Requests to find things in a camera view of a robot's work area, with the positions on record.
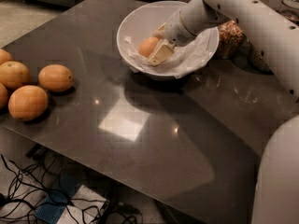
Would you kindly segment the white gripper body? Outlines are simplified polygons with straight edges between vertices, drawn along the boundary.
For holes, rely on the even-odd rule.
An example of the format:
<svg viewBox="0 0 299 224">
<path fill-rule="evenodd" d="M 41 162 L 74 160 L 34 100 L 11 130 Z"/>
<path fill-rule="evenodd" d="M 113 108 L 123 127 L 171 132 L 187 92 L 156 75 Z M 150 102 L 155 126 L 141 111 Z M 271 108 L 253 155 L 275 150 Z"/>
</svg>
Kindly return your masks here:
<svg viewBox="0 0 299 224">
<path fill-rule="evenodd" d="M 190 44 L 198 34 L 198 14 L 188 8 L 177 10 L 166 21 L 163 31 L 154 31 L 153 35 L 166 39 L 178 47 Z"/>
</svg>

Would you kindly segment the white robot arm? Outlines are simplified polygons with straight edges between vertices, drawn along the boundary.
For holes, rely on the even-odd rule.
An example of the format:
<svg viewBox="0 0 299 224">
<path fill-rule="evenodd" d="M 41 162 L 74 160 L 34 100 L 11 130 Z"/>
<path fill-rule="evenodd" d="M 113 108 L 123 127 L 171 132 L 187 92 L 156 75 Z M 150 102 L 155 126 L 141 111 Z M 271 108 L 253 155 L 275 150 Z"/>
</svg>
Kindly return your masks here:
<svg viewBox="0 0 299 224">
<path fill-rule="evenodd" d="M 153 33 L 188 45 L 207 28 L 235 21 L 278 81 L 299 99 L 299 27 L 260 0 L 192 0 Z M 259 167 L 251 224 L 299 224 L 299 118 L 281 125 Z"/>
</svg>

